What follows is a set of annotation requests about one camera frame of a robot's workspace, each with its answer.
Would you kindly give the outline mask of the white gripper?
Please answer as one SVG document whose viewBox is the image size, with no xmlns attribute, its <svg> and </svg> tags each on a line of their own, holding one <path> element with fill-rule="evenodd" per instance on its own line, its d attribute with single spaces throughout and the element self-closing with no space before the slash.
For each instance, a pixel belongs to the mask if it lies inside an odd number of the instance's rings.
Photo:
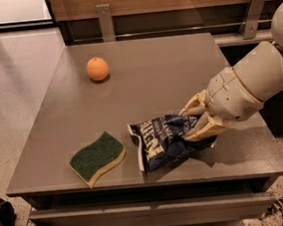
<svg viewBox="0 0 283 226">
<path fill-rule="evenodd" d="M 179 115 L 199 116 L 196 125 L 182 138 L 196 142 L 216 136 L 231 127 L 231 121 L 246 121 L 263 106 L 263 102 L 247 91 L 233 69 L 225 67 L 212 77 L 206 91 L 194 95 L 179 112 Z"/>
</svg>

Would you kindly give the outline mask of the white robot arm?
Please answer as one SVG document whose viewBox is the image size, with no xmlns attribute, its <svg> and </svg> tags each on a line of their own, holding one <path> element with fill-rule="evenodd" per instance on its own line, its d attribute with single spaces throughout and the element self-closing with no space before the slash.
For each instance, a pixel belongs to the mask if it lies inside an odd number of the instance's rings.
<svg viewBox="0 0 283 226">
<path fill-rule="evenodd" d="M 225 67 L 194 95 L 182 115 L 199 117 L 182 137 L 196 142 L 224 132 L 263 109 L 283 91 L 283 2 L 272 17 L 271 42 L 259 43 L 232 67 Z"/>
</svg>

